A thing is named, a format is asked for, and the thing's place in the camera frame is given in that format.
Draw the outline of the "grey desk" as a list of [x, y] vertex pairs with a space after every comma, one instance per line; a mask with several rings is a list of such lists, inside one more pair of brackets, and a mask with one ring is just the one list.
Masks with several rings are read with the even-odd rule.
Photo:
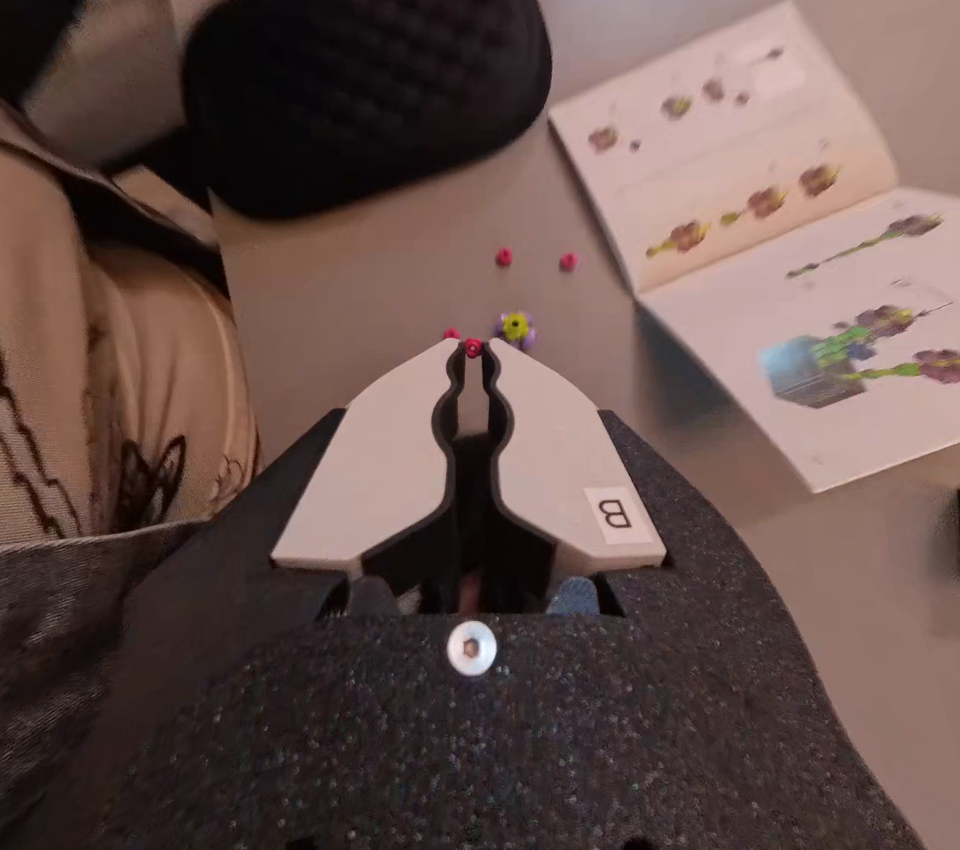
[[[564, 100], [782, 0], [539, 0]], [[958, 194], [958, 0], [793, 0], [904, 183]], [[534, 354], [616, 412], [750, 546], [846, 731], [928, 848], [958, 848], [958, 448], [812, 494], [634, 305], [545, 120], [493, 158], [330, 213], [214, 224], [264, 461], [438, 340], [534, 318]], [[509, 268], [496, 254], [510, 246]], [[579, 254], [571, 273], [566, 252]]]

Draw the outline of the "black bumpy foam pad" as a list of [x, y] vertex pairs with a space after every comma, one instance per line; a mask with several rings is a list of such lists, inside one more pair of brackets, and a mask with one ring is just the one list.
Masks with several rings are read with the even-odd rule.
[[181, 88], [204, 183], [288, 220], [484, 159], [543, 111], [539, 0], [222, 0]]

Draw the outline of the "purple and lime brick flower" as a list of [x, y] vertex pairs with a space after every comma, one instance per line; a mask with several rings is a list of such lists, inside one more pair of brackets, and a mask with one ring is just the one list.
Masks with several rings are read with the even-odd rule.
[[528, 351], [537, 341], [538, 331], [531, 316], [525, 313], [501, 313], [495, 324], [494, 336], [515, 349]]

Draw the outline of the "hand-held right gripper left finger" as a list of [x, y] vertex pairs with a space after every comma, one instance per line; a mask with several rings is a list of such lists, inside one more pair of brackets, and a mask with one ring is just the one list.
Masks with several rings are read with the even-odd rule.
[[271, 561], [286, 569], [372, 574], [384, 546], [443, 513], [453, 489], [451, 455], [435, 413], [460, 389], [461, 341], [445, 339], [354, 397]]

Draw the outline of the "open instruction booklet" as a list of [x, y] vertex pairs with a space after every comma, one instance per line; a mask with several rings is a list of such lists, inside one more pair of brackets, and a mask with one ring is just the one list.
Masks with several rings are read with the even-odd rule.
[[791, 3], [550, 107], [635, 301], [813, 492], [959, 439], [958, 197]]

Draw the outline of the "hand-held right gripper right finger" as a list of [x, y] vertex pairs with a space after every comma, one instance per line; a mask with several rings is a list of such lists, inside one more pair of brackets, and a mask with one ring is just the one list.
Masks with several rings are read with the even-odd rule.
[[482, 362], [491, 503], [522, 573], [660, 567], [666, 545], [594, 402], [503, 340]]

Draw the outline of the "person's dark grey pants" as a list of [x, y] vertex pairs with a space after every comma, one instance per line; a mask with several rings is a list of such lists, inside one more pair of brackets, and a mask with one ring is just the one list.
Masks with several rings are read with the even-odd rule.
[[127, 595], [201, 526], [2, 549], [2, 777], [44, 769], [74, 748], [105, 692]]

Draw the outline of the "person's beige printed shirt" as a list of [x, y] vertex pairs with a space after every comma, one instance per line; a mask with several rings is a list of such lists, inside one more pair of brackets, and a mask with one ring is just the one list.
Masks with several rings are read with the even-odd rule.
[[2, 108], [2, 549], [205, 521], [258, 433], [220, 268]]

